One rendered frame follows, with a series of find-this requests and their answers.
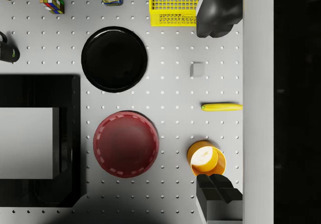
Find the black mug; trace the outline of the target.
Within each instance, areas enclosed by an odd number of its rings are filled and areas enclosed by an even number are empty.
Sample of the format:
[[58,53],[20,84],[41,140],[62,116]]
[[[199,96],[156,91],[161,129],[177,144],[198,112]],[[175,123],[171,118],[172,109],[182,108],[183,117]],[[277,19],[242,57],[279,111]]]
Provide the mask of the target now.
[[18,48],[9,45],[6,35],[0,31],[0,61],[15,63],[19,58]]

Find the black stove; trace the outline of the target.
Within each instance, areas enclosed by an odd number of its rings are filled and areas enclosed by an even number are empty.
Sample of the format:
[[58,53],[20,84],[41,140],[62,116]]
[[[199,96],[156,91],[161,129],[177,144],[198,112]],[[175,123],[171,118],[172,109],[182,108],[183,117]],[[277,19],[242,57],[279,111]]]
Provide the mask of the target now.
[[80,76],[0,74],[0,207],[81,197]]

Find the puzzle cube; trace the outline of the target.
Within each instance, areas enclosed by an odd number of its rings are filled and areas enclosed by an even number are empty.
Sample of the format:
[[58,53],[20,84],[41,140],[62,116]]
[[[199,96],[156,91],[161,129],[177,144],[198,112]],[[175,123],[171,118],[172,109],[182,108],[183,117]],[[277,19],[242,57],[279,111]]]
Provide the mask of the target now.
[[64,14],[65,12],[63,0],[39,0],[39,3],[52,14]]

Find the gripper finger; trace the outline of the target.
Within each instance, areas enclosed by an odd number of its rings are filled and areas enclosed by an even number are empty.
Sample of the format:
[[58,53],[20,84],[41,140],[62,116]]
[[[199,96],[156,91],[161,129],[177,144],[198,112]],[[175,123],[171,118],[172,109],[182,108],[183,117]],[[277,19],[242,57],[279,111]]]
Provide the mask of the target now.
[[197,176],[196,205],[202,222],[243,221],[243,195],[223,175]]
[[199,0],[196,28],[199,38],[220,38],[243,19],[243,0]]

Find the grey cube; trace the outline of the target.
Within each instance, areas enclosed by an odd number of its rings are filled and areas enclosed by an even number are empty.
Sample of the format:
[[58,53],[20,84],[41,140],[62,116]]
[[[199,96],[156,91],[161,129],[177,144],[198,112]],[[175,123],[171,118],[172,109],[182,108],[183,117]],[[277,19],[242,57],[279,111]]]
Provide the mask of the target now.
[[190,66],[190,77],[202,77],[205,74],[205,64],[203,62],[194,62]]

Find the yellow bowl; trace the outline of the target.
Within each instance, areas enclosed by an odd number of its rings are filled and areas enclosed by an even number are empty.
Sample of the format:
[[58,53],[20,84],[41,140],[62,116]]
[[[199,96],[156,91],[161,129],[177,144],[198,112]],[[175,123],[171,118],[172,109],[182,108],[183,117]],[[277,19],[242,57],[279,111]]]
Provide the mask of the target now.
[[187,151],[187,161],[195,176],[223,175],[226,169],[224,154],[209,141],[193,143]]

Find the red plate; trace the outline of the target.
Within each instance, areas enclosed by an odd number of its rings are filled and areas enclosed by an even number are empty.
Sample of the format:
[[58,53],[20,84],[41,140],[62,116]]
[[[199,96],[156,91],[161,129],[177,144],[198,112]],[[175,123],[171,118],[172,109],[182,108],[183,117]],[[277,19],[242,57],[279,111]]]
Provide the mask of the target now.
[[118,111],[106,117],[93,137],[98,164],[107,173],[131,178],[148,171],[159,151],[152,121],[137,111]]

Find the black plate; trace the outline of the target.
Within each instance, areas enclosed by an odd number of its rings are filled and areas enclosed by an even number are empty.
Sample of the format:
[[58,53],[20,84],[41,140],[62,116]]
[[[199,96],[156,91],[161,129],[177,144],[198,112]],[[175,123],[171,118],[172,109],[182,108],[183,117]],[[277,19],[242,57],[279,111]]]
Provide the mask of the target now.
[[134,87],[144,76],[148,57],[141,38],[118,26],[92,34],[81,53],[88,81],[105,92],[118,93]]

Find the banana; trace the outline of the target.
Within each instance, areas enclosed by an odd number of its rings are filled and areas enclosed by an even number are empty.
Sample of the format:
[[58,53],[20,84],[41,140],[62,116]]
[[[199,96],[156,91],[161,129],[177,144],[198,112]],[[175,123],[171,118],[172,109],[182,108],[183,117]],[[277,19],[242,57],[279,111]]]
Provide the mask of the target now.
[[235,103],[207,103],[201,106],[203,111],[235,111],[242,110],[243,105]]

